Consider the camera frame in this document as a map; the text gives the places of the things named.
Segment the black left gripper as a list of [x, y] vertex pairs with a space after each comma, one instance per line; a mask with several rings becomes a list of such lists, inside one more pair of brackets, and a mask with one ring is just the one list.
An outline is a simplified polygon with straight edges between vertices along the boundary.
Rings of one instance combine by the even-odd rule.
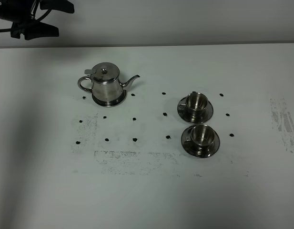
[[[68, 0], [0, 0], [0, 19], [15, 23], [35, 19], [36, 9], [40, 4], [41, 10], [58, 10], [65, 13], [74, 13], [74, 5]], [[12, 31], [12, 38], [25, 40], [43, 37], [59, 37], [59, 29], [55, 26], [38, 22], [28, 28]]]

